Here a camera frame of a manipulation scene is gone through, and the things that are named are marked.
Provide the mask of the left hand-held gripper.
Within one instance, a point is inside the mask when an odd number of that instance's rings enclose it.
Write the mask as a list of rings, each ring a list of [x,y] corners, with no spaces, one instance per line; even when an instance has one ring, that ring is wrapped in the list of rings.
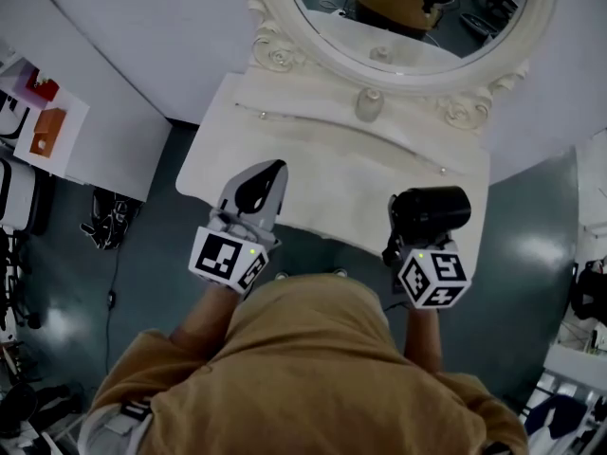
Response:
[[[189,270],[207,282],[245,295],[280,245],[272,230],[285,198],[288,167],[282,159],[257,163],[228,181],[199,227]]]

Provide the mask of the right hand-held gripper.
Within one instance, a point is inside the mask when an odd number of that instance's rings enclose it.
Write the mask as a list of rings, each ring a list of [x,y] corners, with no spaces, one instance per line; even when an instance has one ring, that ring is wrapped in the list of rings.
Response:
[[[469,276],[448,232],[427,238],[396,235],[395,194],[388,201],[388,216],[395,246],[392,292],[420,310],[448,309],[469,289]]]

